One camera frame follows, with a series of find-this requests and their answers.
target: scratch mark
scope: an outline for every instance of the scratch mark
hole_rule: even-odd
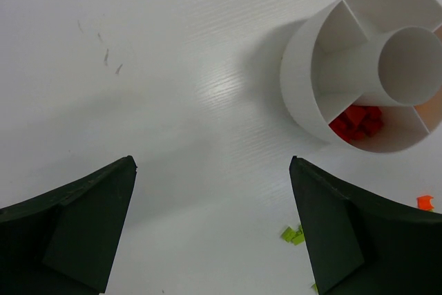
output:
[[[119,70],[122,69],[123,64],[119,65],[119,67],[117,68],[117,71],[115,72],[115,75],[119,74]]]
[[[83,29],[81,29],[81,24],[80,24],[80,20],[77,20],[77,23],[78,23],[78,28],[80,29],[81,33],[82,33],[82,34],[84,34],[84,31],[83,31]]]
[[[109,58],[109,49],[106,51],[106,55],[104,56],[104,65],[108,65],[108,58]]]

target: red plastic piece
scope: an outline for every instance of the red plastic piece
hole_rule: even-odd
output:
[[[345,133],[343,133],[342,131],[334,131],[335,134],[337,134],[337,136],[339,136],[341,139],[343,139],[344,141],[346,141],[347,143],[350,143],[350,137],[346,136]]]
[[[382,129],[383,125],[382,120],[364,119],[361,128],[368,137],[373,137]]]
[[[361,106],[350,105],[344,111],[344,114],[347,116],[352,125],[357,127],[359,124],[361,124],[362,120],[364,120],[364,117],[367,115],[367,111]]]
[[[431,205],[431,200],[434,197],[430,195],[425,195],[417,198],[417,207],[421,210],[430,211],[433,210],[434,207]]]
[[[363,131],[355,131],[354,134],[352,135],[352,139],[359,141],[359,140],[363,140],[365,138],[365,133]]]
[[[367,114],[371,120],[377,120],[377,119],[381,118],[382,111],[379,107],[368,106],[365,108],[365,110],[367,111]]]
[[[381,115],[382,111],[377,106],[351,105],[330,123],[330,128],[347,143],[363,140],[382,129]]]
[[[335,130],[338,130],[338,131],[345,131],[345,130],[347,130],[347,124],[344,122],[344,121],[342,121],[342,119],[340,119],[339,117],[337,117],[335,120],[333,120],[331,123],[330,123],[330,127],[331,127],[331,129],[333,129],[334,131]]]

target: white table surface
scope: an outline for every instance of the white table surface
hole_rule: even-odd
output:
[[[379,156],[288,116],[282,51],[332,1],[0,0],[0,207],[133,155],[107,294],[313,294],[305,245],[279,239],[299,222],[293,155],[442,211],[441,129]]]

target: lime green block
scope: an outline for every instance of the lime green block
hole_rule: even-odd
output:
[[[300,234],[300,235],[296,235],[296,236],[291,240],[291,242],[292,242],[294,245],[299,245],[299,244],[301,244],[302,242],[305,242],[304,233],[302,233],[302,234]]]
[[[282,233],[281,238],[285,241],[285,242],[291,242],[296,236],[296,232],[288,227],[284,233]]]
[[[302,242],[305,242],[304,231],[302,230],[302,226],[300,225],[297,231],[294,231],[292,228],[288,227],[284,233],[282,233],[281,238],[286,242],[291,242],[294,245],[299,245]]]

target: white surface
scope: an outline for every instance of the white surface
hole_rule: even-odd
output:
[[[329,93],[320,95],[316,101],[325,122],[329,124],[348,106],[352,105],[359,96],[361,96],[359,93]]]
[[[440,68],[439,38],[427,29],[406,27],[325,55],[319,90],[362,94],[359,105],[413,106],[440,89]]]
[[[428,131],[437,128],[442,120],[442,89],[428,102],[415,107]]]
[[[431,133],[413,106],[381,107],[381,110],[383,118],[387,118],[388,122],[393,126],[422,134]]]
[[[368,41],[345,1],[332,10],[322,26],[317,42],[325,53],[336,52]]]
[[[332,112],[319,109],[325,104],[318,103],[322,95],[318,82],[326,55],[316,40],[321,27],[339,3],[338,0],[323,8],[290,38],[282,56],[280,85],[285,106],[297,124],[325,142],[346,144],[328,126],[328,116],[336,114],[341,105],[333,103],[339,107]]]
[[[278,238],[299,220],[292,155],[442,211],[440,128],[370,155],[325,146],[285,111],[292,22],[332,1],[0,0],[0,205],[132,154],[107,294],[313,295],[305,246]]]
[[[405,26],[422,26],[431,30],[439,26],[441,21],[442,8],[437,0],[345,1],[355,12],[367,15],[383,32]]]

